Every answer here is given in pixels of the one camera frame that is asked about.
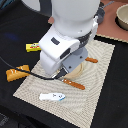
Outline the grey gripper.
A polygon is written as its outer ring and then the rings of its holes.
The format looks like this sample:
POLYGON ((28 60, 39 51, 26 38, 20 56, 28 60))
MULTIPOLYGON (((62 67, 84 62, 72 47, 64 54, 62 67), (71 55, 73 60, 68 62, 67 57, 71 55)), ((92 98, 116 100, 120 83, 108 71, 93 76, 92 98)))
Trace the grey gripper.
POLYGON ((88 51, 85 47, 82 47, 72 54, 70 54, 63 62, 60 72, 55 76, 55 79, 65 76, 71 73, 77 66, 79 66, 88 57, 88 51))

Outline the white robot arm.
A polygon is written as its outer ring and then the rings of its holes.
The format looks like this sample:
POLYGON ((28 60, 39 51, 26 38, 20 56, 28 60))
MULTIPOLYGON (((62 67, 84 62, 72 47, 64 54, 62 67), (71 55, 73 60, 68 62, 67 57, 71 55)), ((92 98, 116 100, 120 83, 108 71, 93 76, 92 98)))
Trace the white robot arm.
POLYGON ((39 41, 45 73, 58 79, 71 73, 88 56, 85 45, 97 32, 100 0, 22 0, 30 9, 47 14, 53 24, 39 41))

